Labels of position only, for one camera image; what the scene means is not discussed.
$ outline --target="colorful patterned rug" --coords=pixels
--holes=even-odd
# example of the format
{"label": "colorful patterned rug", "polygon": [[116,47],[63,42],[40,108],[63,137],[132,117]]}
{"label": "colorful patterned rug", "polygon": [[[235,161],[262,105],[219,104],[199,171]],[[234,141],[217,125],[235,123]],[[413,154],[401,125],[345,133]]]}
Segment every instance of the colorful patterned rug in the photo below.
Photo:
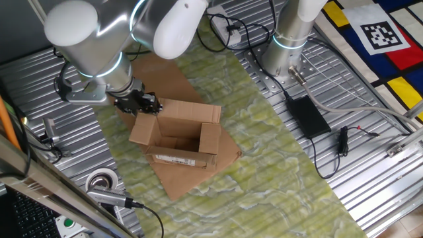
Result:
{"label": "colorful patterned rug", "polygon": [[[409,48],[370,55],[343,9],[379,4],[410,44]],[[423,95],[423,2],[415,0],[331,0],[317,24],[379,94],[404,114]],[[423,113],[415,118],[422,123]]]}

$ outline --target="computer keyboard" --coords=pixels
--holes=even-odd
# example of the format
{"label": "computer keyboard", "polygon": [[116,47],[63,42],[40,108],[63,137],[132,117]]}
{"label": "computer keyboard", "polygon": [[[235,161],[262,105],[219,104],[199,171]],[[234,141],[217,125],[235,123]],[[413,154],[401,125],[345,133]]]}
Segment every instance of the computer keyboard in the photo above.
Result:
{"label": "computer keyboard", "polygon": [[53,211],[15,191],[12,207],[22,238],[60,238]]}

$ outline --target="cardboard sheet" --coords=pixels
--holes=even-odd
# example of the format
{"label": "cardboard sheet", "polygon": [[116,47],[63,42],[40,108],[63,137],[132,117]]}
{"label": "cardboard sheet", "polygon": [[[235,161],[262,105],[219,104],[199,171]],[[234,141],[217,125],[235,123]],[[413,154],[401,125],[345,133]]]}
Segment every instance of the cardboard sheet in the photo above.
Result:
{"label": "cardboard sheet", "polygon": [[[146,92],[155,92],[159,98],[204,103],[173,61],[161,59],[151,54],[135,61],[133,69],[134,77],[144,82]],[[124,114],[119,110],[118,114],[131,131],[135,124],[135,117]],[[241,150],[223,128],[218,150],[218,163],[214,172],[152,163],[151,156],[146,155],[146,157],[169,198],[176,200],[200,183],[224,170],[241,156]]]}

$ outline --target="white power strip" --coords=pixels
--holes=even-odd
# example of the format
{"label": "white power strip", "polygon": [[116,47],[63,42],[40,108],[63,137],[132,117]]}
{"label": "white power strip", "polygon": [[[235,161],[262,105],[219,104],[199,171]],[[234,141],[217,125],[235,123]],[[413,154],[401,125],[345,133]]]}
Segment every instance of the white power strip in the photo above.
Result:
{"label": "white power strip", "polygon": [[[222,6],[210,7],[209,9],[207,9],[207,13],[222,14],[223,16],[227,17],[225,9],[223,9]],[[220,36],[222,41],[226,44],[227,38],[229,37],[229,32],[226,29],[226,27],[228,26],[226,19],[214,17],[211,20],[211,25],[216,30],[217,34]],[[239,42],[241,42],[241,35],[239,34],[239,31],[232,30],[228,46],[234,46]]]}

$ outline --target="green marbled mat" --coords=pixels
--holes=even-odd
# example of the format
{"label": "green marbled mat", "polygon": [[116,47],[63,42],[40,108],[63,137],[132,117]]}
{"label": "green marbled mat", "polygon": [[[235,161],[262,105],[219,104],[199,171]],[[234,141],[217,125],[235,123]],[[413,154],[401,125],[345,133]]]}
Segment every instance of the green marbled mat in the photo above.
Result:
{"label": "green marbled mat", "polygon": [[[200,29],[208,46],[221,47],[208,21]],[[177,201],[115,108],[95,108],[128,192],[158,212],[165,237],[365,237],[232,52],[213,54],[195,38],[176,63],[206,103],[223,107],[221,125],[244,153]],[[159,237],[156,217],[136,212],[146,237]]]}

